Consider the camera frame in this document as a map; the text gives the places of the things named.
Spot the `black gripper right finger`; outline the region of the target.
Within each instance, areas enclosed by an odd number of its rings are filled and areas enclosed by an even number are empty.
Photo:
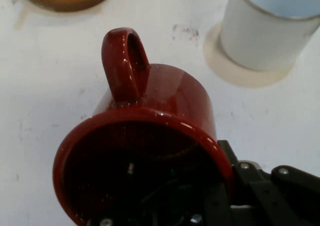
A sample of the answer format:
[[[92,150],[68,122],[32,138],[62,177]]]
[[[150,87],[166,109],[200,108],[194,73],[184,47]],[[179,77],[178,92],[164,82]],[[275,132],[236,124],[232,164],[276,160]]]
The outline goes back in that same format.
[[[218,225],[319,225],[319,177],[288,165],[266,173],[255,162],[237,159],[226,140],[218,141],[232,165],[234,195],[219,189]]]

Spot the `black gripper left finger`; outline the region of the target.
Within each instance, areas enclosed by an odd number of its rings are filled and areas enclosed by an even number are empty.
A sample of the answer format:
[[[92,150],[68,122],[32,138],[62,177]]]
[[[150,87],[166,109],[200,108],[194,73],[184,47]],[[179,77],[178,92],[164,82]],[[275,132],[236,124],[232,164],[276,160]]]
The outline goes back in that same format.
[[[229,197],[222,182],[206,183],[200,191],[200,211],[189,225],[234,225]]]

